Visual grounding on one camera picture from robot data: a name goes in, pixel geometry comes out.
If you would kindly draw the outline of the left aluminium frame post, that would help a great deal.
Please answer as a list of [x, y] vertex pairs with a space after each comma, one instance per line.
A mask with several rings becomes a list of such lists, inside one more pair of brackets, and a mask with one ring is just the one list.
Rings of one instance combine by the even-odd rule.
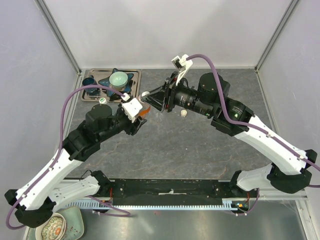
[[75, 70], [75, 72], [80, 75], [82, 73], [82, 69], [77, 63], [76, 58], [74, 57], [70, 47], [68, 46], [58, 24], [56, 23], [54, 16], [52, 15], [49, 7], [46, 4], [45, 0], [35, 0], [39, 10], [41, 11], [43, 17], [45, 18], [46, 22], [48, 23], [52, 33], [54, 34], [56, 40], [58, 41], [59, 45], [61, 46], [63, 52], [65, 53], [67, 59], [69, 60], [71, 66]]

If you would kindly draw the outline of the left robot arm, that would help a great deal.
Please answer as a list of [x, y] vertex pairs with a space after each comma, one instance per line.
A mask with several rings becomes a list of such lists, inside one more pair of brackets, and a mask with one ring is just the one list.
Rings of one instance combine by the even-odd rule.
[[106, 104], [93, 106], [84, 121], [63, 140], [62, 148], [30, 182], [5, 193], [5, 199], [12, 206], [9, 213], [14, 214], [23, 227], [36, 228], [70, 202], [109, 194], [111, 181], [100, 170], [70, 187], [55, 188], [72, 170], [99, 151], [102, 142], [121, 132], [135, 135], [146, 122], [141, 116], [142, 109], [135, 101], [121, 103], [115, 114]]

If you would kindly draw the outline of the dark blue cup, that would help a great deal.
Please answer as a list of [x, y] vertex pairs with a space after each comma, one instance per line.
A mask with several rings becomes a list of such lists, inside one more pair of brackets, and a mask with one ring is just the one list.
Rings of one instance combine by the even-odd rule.
[[[93, 86], [98, 85], [97, 81], [95, 80], [93, 75], [90, 75], [89, 77], [86, 77], [82, 81], [82, 86]], [[86, 88], [84, 92], [89, 96], [97, 96], [100, 94], [100, 89], [96, 87]]]

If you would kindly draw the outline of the white ribbed bottle cap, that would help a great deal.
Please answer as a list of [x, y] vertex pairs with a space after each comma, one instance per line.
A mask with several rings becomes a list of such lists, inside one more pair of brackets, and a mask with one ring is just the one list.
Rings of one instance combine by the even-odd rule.
[[185, 110], [185, 109], [182, 109], [182, 110], [180, 111], [180, 116], [181, 116], [182, 118], [185, 118], [185, 117], [187, 116], [187, 114], [188, 114], [188, 112], [187, 112], [187, 110]]

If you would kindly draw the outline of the right aluminium frame post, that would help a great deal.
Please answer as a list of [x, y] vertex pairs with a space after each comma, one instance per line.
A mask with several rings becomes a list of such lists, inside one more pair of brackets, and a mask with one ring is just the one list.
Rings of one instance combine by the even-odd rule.
[[267, 57], [273, 50], [275, 44], [277, 43], [280, 35], [284, 31], [287, 23], [289, 22], [290, 18], [292, 17], [293, 13], [295, 12], [297, 6], [299, 5], [300, 0], [291, 0], [285, 9], [279, 23], [277, 24], [273, 34], [271, 35], [266, 47], [264, 48], [257, 64], [254, 67], [255, 73], [258, 74], [260, 69], [262, 68], [263, 64], [265, 63]]

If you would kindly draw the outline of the green square plate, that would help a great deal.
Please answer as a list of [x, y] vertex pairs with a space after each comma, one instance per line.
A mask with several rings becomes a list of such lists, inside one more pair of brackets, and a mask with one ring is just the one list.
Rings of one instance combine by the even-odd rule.
[[[81, 210], [72, 206], [55, 212], [51, 218], [60, 218], [63, 220], [63, 225], [60, 225], [60, 235], [57, 240], [79, 240], [85, 233], [85, 226]], [[23, 240], [42, 240], [42, 229], [50, 222], [45, 223], [36, 228], [28, 228], [25, 231]]]

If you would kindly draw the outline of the patterned ceramic bowl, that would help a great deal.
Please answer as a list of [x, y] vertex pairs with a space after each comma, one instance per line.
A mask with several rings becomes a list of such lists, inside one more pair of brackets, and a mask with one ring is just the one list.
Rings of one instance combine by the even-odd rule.
[[61, 240], [66, 229], [66, 219], [60, 213], [54, 213], [49, 220], [35, 229], [35, 239]]

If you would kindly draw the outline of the orange drink bottle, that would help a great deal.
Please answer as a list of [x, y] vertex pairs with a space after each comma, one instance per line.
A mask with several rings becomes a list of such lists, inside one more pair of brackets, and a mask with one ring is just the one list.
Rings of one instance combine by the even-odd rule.
[[138, 100], [142, 105], [142, 109], [139, 111], [138, 116], [141, 117], [142, 119], [145, 119], [151, 109], [151, 106], [148, 103], [144, 102], [143, 99], [140, 99], [139, 97], [138, 97]]

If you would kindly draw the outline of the steel tray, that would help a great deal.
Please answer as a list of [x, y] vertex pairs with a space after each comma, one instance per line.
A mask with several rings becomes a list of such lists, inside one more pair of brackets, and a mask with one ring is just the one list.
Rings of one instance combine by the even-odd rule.
[[[98, 81], [104, 78], [107, 78], [111, 75], [113, 68], [93, 68], [85, 71], [83, 79], [89, 77], [90, 75], [93, 75], [94, 79], [98, 84]], [[137, 97], [139, 95], [139, 89], [140, 89], [140, 83], [141, 83], [141, 71], [135, 70], [135, 69], [119, 69], [120, 71], [123, 71], [125, 73], [132, 73], [133, 79], [130, 82], [131, 86], [131, 92], [128, 92], [127, 94]], [[118, 103], [121, 102], [121, 97], [117, 95], [116, 93], [108, 90], [104, 90], [100, 88], [100, 93], [98, 95], [87, 95], [84, 90], [82, 90], [82, 93], [80, 94], [80, 99], [83, 102], [99, 102], [100, 98], [106, 98], [107, 102], [109, 103]]]

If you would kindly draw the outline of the blue star-shaped dish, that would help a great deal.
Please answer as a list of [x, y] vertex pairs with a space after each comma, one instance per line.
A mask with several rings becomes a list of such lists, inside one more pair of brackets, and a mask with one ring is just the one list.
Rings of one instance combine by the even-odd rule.
[[[111, 74], [113, 74], [115, 72], [124, 72], [124, 71], [120, 71], [117, 68], [113, 68]], [[133, 73], [126, 73], [126, 74], [128, 76], [128, 82], [125, 85], [125, 87], [123, 87], [122, 89], [119, 89], [119, 90], [116, 90], [116, 89], [114, 89], [114, 90], [116, 90], [118, 92], [122, 92], [122, 93], [130, 93], [131, 92], [132, 89], [130, 86], [130, 82], [132, 81], [134, 74]], [[109, 87], [109, 88], [113, 89], [112, 86], [110, 85], [109, 78], [110, 78], [110, 76], [99, 80], [98, 84], [101, 86], [105, 86], [105, 87]]]

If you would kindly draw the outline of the pale green bowl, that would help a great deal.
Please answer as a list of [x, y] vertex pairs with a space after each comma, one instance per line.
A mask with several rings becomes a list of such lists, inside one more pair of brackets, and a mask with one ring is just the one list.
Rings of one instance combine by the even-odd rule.
[[109, 84], [115, 90], [121, 90], [128, 82], [128, 75], [125, 72], [117, 71], [110, 75]]

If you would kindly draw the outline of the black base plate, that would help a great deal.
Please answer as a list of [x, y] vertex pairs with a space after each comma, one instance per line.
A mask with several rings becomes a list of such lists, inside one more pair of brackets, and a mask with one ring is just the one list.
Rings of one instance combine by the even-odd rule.
[[110, 180], [95, 194], [110, 197], [115, 204], [218, 204], [222, 199], [255, 197], [229, 181], [213, 179], [124, 179]]

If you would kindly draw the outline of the clear green-label water bottle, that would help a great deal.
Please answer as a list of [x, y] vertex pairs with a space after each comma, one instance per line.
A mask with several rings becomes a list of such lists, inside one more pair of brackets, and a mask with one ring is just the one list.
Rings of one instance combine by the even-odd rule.
[[99, 102], [99, 104], [101, 104], [101, 105], [105, 105], [105, 104], [107, 104], [108, 101], [107, 101], [106, 98], [101, 97], [98, 102]]

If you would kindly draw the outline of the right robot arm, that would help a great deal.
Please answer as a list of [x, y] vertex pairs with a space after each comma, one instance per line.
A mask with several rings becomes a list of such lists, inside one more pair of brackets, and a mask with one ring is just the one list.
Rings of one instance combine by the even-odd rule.
[[200, 77], [197, 88], [189, 87], [186, 78], [178, 80], [178, 73], [173, 72], [162, 86], [144, 92], [141, 100], [160, 112], [179, 106], [206, 116], [217, 131], [247, 143], [271, 161], [255, 170], [236, 171], [229, 184], [233, 196], [258, 188], [294, 194], [309, 187], [312, 173], [308, 168], [316, 162], [317, 153], [289, 144], [249, 107], [228, 97], [229, 89], [227, 81], [221, 76], [216, 81], [211, 72]]

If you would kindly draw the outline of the aluminium frame post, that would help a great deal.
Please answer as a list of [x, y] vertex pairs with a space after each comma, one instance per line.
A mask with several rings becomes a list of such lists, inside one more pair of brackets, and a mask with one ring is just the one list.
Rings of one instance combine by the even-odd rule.
[[75, 70], [75, 72], [80, 75], [82, 73], [82, 69], [77, 63], [76, 58], [74, 57], [70, 47], [68, 46], [58, 24], [56, 23], [54, 16], [52, 15], [49, 7], [46, 4], [45, 0], [35, 0], [39, 10], [41, 11], [43, 17], [45, 18], [46, 22], [48, 23], [52, 33], [54, 34], [56, 40], [58, 41], [59, 45], [61, 46], [63, 52], [65, 53], [67, 59], [69, 60], [71, 66]]
[[292, 17], [293, 13], [295, 12], [297, 6], [299, 5], [300, 0], [291, 0], [285, 9], [279, 23], [277, 24], [273, 34], [271, 35], [266, 47], [264, 48], [257, 64], [254, 67], [255, 73], [258, 74], [260, 69], [262, 68], [263, 64], [265, 63], [267, 57], [273, 50], [275, 44], [277, 43], [280, 35], [284, 31], [287, 23], [289, 22], [290, 18]]

